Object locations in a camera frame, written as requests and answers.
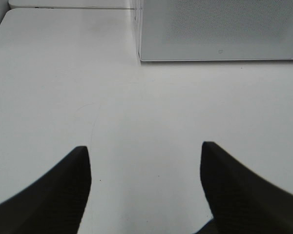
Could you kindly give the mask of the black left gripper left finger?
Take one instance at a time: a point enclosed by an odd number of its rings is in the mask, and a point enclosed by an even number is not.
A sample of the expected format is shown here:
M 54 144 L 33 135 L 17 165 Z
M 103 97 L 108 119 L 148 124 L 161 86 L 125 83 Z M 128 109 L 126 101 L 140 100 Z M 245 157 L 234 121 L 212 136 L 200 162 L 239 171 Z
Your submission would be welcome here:
M 78 146 L 34 183 L 0 204 L 0 234 L 76 234 L 90 188 L 88 149 Z

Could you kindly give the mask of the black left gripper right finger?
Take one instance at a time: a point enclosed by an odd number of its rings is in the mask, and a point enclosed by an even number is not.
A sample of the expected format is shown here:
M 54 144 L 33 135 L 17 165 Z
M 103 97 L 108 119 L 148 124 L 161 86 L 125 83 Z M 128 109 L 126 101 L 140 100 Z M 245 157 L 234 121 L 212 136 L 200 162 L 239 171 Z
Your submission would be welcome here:
M 200 180 L 212 219 L 200 234 L 293 234 L 293 195 L 218 144 L 202 144 Z

